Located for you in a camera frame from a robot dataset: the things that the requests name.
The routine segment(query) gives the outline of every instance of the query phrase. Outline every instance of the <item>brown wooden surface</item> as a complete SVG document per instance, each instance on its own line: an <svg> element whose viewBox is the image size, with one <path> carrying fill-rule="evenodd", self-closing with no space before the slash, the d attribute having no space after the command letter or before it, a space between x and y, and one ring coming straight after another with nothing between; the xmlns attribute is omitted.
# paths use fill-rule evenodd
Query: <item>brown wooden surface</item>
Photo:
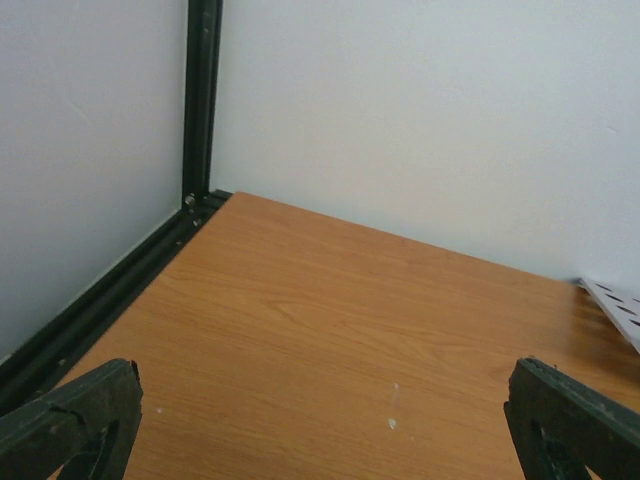
<svg viewBox="0 0 640 480"><path fill-rule="evenodd" d="M640 410L580 289L236 194L70 376L138 362L130 479L508 479L528 355Z"/></svg>

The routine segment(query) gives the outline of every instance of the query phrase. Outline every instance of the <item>wooden table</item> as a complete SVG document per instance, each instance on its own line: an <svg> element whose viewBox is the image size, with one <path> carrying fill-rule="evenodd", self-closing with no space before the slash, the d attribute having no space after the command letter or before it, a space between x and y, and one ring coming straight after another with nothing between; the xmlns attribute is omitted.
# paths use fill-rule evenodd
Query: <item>wooden table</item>
<svg viewBox="0 0 640 480"><path fill-rule="evenodd" d="M127 478L522 478L502 405L534 355L640 410L581 289L236 194L74 368L138 362Z"/></svg>

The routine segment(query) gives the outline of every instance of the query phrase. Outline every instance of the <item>small dark object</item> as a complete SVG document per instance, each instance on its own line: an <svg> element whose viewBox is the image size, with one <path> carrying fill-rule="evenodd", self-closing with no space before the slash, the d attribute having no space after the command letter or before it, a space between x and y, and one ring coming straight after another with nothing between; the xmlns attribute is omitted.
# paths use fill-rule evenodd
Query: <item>small dark object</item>
<svg viewBox="0 0 640 480"><path fill-rule="evenodd" d="M134 362L111 360L0 418L2 478L121 479L140 418Z"/></svg>
<svg viewBox="0 0 640 480"><path fill-rule="evenodd" d="M540 360L518 360L504 412L527 480L640 478L640 415Z"/></svg>

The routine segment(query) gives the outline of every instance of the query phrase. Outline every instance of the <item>wall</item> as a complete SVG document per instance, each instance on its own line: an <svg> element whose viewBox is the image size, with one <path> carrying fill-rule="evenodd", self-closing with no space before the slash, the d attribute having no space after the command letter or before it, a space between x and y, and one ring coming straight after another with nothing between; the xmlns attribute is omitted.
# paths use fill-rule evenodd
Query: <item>wall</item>
<svg viewBox="0 0 640 480"><path fill-rule="evenodd" d="M640 2L238 0L212 186L640 290Z"/></svg>
<svg viewBox="0 0 640 480"><path fill-rule="evenodd" d="M0 359L179 208L186 9L0 2Z"/></svg>

